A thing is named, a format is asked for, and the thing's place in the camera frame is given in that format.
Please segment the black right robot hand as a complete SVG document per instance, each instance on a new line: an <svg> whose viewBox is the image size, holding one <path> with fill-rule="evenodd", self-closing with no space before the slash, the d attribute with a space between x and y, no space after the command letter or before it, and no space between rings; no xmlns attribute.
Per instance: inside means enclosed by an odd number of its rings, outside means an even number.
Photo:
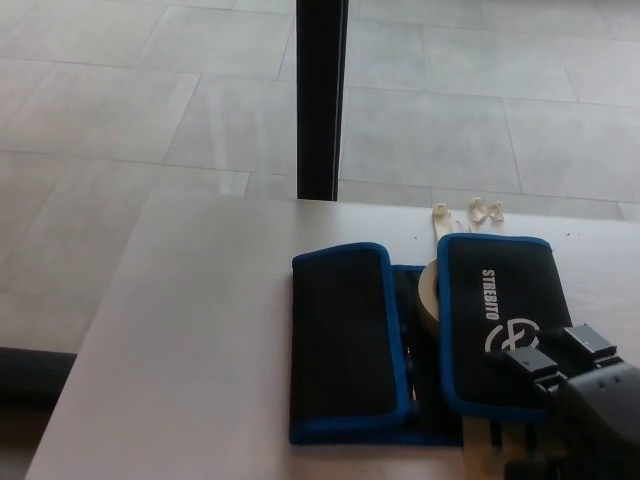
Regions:
<svg viewBox="0 0 640 480"><path fill-rule="evenodd" d="M506 479L637 479L639 477L639 368L583 324L550 331L550 343L572 357L578 372L538 347L501 354L504 369L544 402L561 455L530 456L504 465Z"/></svg>

